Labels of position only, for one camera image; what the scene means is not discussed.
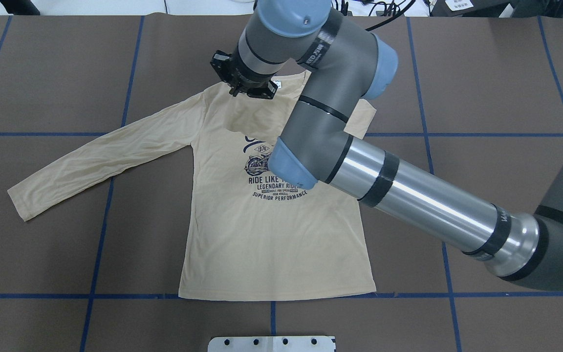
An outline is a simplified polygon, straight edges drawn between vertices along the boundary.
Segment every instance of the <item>shirt sleeve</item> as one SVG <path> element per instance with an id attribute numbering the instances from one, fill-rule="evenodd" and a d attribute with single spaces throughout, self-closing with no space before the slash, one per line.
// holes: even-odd
<path id="1" fill-rule="evenodd" d="M 32 174 L 7 192 L 23 221 L 164 154 L 190 145 L 207 112 L 205 92 L 96 138 Z"/>

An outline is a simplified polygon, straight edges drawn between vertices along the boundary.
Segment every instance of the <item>light blue cap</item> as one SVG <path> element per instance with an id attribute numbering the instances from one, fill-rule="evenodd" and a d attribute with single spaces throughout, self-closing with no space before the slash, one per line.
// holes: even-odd
<path id="1" fill-rule="evenodd" d="M 259 0 L 255 11 L 273 33 L 297 38 L 322 27 L 330 8 L 330 0 Z"/>
<path id="2" fill-rule="evenodd" d="M 362 96 L 362 98 L 368 100 L 375 99 L 384 93 L 386 86 L 392 82 L 398 67 L 398 56 L 395 49 L 382 42 L 374 33 L 371 34 L 377 40 L 377 68 L 375 69 L 373 83 Z"/>
<path id="3" fill-rule="evenodd" d="M 268 159 L 268 169 L 285 182 L 302 189 L 312 189 L 319 182 L 279 137 Z"/>

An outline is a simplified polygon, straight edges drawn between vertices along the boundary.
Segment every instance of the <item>white metal plate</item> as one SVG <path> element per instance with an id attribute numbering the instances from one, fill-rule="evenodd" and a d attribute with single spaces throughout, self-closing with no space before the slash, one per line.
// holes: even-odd
<path id="1" fill-rule="evenodd" d="M 336 352 L 334 336 L 218 337 L 208 352 Z"/>

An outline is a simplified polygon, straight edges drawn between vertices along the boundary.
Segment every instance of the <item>shirt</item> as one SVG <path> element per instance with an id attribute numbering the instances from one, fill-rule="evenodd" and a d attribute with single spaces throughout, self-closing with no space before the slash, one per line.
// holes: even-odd
<path id="1" fill-rule="evenodd" d="M 191 145 L 194 184 L 182 298 L 287 301 L 373 292 L 357 200 L 329 185 L 303 190 L 268 170 L 309 73 L 274 78 L 273 100 L 213 85 L 92 140 L 8 190 L 29 220 L 62 200 Z M 375 109 L 360 100 L 346 126 L 358 138 Z"/>

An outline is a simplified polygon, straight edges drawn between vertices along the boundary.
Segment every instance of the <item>black object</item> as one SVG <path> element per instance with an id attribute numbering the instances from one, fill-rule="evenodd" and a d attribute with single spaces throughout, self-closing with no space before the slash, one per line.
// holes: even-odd
<path id="1" fill-rule="evenodd" d="M 264 77 L 252 72 L 244 65 L 240 56 L 232 58 L 231 54 L 217 50 L 212 56 L 210 64 L 218 77 L 232 87 L 230 89 L 232 96 L 245 93 L 250 98 L 273 99 L 277 92 L 277 85 L 269 80 L 268 76 Z M 245 72 L 250 73 L 249 76 L 244 76 Z"/>
<path id="2" fill-rule="evenodd" d="M 0 0 L 9 14 L 38 16 L 40 11 L 30 0 Z"/>

